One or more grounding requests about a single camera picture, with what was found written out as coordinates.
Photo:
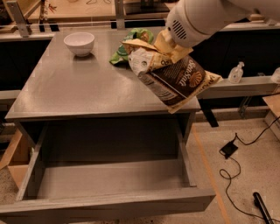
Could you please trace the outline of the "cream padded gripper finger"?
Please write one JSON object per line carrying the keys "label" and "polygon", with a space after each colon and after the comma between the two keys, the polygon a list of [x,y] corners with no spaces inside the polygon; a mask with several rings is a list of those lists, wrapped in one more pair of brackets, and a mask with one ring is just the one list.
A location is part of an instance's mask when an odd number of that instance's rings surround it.
{"label": "cream padded gripper finger", "polygon": [[122,45],[127,53],[131,53],[132,51],[134,51],[135,49],[137,49],[139,47],[147,48],[147,49],[150,49],[153,51],[157,50],[156,47],[154,47],[153,45],[150,45],[149,43],[147,43],[139,38],[127,39],[122,42]]}
{"label": "cream padded gripper finger", "polygon": [[172,39],[171,33],[167,29],[162,30],[157,35],[154,46],[162,54],[168,56],[173,63],[177,63],[193,51],[192,48],[186,48],[176,44]]}

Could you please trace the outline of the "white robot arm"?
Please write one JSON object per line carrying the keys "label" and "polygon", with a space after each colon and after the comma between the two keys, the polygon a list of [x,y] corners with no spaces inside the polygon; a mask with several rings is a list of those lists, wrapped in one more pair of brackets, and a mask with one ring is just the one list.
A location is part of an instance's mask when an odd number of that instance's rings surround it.
{"label": "white robot arm", "polygon": [[[280,0],[179,0],[167,16],[166,28],[150,49],[158,49],[176,63],[194,46],[254,11],[279,21]],[[136,39],[122,43],[128,53],[132,46],[149,47]]]}

